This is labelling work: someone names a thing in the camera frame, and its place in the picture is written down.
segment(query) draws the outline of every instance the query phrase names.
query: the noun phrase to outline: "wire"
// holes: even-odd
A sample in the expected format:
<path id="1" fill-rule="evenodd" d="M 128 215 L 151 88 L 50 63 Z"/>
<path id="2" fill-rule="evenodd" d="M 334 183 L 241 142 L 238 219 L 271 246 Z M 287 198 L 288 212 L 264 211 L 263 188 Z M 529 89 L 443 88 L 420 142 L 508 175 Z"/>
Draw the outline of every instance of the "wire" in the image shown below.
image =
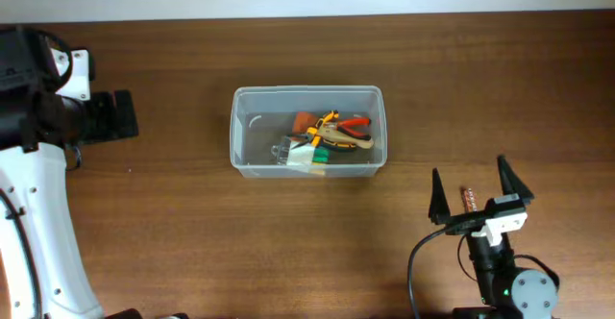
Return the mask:
<path id="1" fill-rule="evenodd" d="M 555 271 L 552 270 L 549 266 L 547 266 L 544 262 L 540 261 L 539 258 L 530 255 L 516 255 L 515 258 L 525 258 L 533 261 L 535 264 L 540 266 L 545 271 L 545 273 L 547 273 L 547 276 L 549 276 L 553 280 L 555 288 L 559 290 L 559 276 L 557 276 Z"/>
<path id="2" fill-rule="evenodd" d="M 468 276 L 470 280 L 478 282 L 477 279 L 472 277 L 472 275 L 470 275 L 468 271 L 466 271 L 465 267 L 463 266 L 463 263 L 461 262 L 461 245 L 463 244 L 463 240 L 465 239 L 465 237 L 466 235 L 462 236 L 461 239 L 459 239 L 459 244 L 457 245 L 457 262 L 459 263 L 459 267 L 461 267 L 461 271 L 463 271 L 463 273 Z"/>
<path id="3" fill-rule="evenodd" d="M 11 203 L 11 200 L 2 189 L 0 189 L 0 199 L 9 211 L 9 215 L 6 219 L 12 220 L 15 224 L 17 235 L 19 236 L 19 240 L 21 242 L 21 248 L 23 249 L 23 254 L 26 257 L 28 273 L 30 274 L 30 283 L 35 295 L 35 318 L 42 319 L 42 300 L 40 297 L 40 285 L 38 284 L 37 267 L 35 266 L 35 259 L 32 256 L 32 249 L 30 248 L 30 243 L 28 242 L 28 236 L 26 235 L 26 231 L 23 229 L 23 224 L 21 223 L 21 215 L 24 214 L 23 210 L 17 212 L 14 205 Z"/>
<path id="4" fill-rule="evenodd" d="M 419 309 L 416 306 L 414 292 L 412 291 L 412 264 L 414 263 L 414 258 L 416 257 L 416 254 L 418 253 L 419 249 L 423 247 L 424 244 L 430 242 L 439 235 L 447 233 L 456 228 L 457 225 L 452 225 L 449 227 L 442 228 L 439 231 L 430 233 L 429 235 L 425 236 L 425 238 L 423 238 L 421 241 L 419 241 L 419 243 L 417 243 L 416 246 L 414 246 L 414 248 L 412 249 L 412 253 L 410 253 L 410 258 L 407 261 L 407 295 L 410 300 L 410 304 L 412 305 L 412 311 L 414 312 L 415 319 L 421 319 L 421 316 L 419 315 Z"/>
<path id="5" fill-rule="evenodd" d="M 81 167 L 84 162 L 84 156 L 81 154 L 81 148 L 77 145 L 72 146 L 73 152 L 75 153 L 75 165 L 70 168 L 66 168 L 66 171 L 74 171 Z"/>

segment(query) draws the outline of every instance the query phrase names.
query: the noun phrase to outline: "red pliers handle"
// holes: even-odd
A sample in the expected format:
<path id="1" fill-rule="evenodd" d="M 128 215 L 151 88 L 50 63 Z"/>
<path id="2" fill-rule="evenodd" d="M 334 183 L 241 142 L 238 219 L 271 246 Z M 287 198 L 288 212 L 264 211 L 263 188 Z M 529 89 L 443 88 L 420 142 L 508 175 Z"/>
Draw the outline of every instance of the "red pliers handle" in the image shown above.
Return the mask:
<path id="1" fill-rule="evenodd" d="M 352 136 L 352 137 L 355 137 L 361 140 L 371 140 L 372 137 L 370 135 L 351 129 L 352 127 L 355 127 L 355 126 L 369 126 L 371 123 L 372 123 L 372 120 L 367 117 L 358 117 L 358 118 L 351 118 L 351 119 L 347 119 L 347 120 L 343 120 L 339 122 L 334 122 L 334 123 L 331 123 L 331 125 L 332 126 L 334 125 L 335 128 L 339 132 L 345 135 L 349 135 L 349 136 Z"/>

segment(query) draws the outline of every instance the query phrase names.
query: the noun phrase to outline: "wooden table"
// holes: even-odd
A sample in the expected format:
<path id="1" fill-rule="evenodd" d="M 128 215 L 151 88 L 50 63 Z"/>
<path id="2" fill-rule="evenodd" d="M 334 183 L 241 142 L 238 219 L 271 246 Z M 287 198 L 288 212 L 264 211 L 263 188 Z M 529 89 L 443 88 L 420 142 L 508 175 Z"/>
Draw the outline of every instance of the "wooden table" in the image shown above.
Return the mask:
<path id="1" fill-rule="evenodd" d="M 555 316 L 612 317 L 615 12 L 43 27 L 94 54 L 93 90 L 135 98 L 140 136 L 86 147 L 67 174 L 107 313 L 408 317 L 407 257 L 435 230 L 431 169 L 461 212 L 460 185 L 481 203 L 500 194 L 506 154 L 536 194 L 513 247 L 559 272 Z M 289 84 L 381 88 L 389 157 L 376 177 L 247 180 L 231 167 L 234 91 Z M 457 242 L 439 237 L 416 260 L 424 311 L 480 305 Z"/>

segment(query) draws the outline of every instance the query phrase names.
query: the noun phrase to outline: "white bracket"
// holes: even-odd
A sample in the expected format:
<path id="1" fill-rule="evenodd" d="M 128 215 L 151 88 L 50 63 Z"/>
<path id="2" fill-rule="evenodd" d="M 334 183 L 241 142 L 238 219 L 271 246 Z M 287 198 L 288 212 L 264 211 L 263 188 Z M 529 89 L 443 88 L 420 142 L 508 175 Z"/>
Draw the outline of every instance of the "white bracket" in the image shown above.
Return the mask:
<path id="1" fill-rule="evenodd" d="M 68 70 L 68 55 L 62 51 L 51 49 L 58 73 L 63 75 Z M 89 100 L 89 53 L 87 50 L 71 52 L 73 72 L 68 82 L 56 94 L 80 101 Z"/>
<path id="2" fill-rule="evenodd" d="M 519 200 L 519 195 L 505 195 L 494 199 L 496 204 Z M 489 245 L 495 247 L 502 243 L 502 234 L 520 230 L 528 219 L 527 212 L 510 214 L 504 217 L 487 219 L 479 232 L 472 233 L 472 237 L 487 237 Z"/>

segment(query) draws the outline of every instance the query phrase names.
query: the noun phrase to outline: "plastic container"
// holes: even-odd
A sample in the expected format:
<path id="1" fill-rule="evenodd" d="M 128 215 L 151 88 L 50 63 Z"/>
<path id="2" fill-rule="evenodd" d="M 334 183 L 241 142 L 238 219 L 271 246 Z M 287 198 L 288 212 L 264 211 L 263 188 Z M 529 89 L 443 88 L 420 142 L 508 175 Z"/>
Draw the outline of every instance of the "plastic container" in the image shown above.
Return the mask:
<path id="1" fill-rule="evenodd" d="M 271 153 L 292 129 L 296 112 L 338 110 L 340 119 L 369 117 L 374 147 L 326 165 L 279 165 Z M 386 163 L 386 117 L 375 86 L 242 87 L 231 114 L 231 163 L 247 178 L 370 177 Z"/>

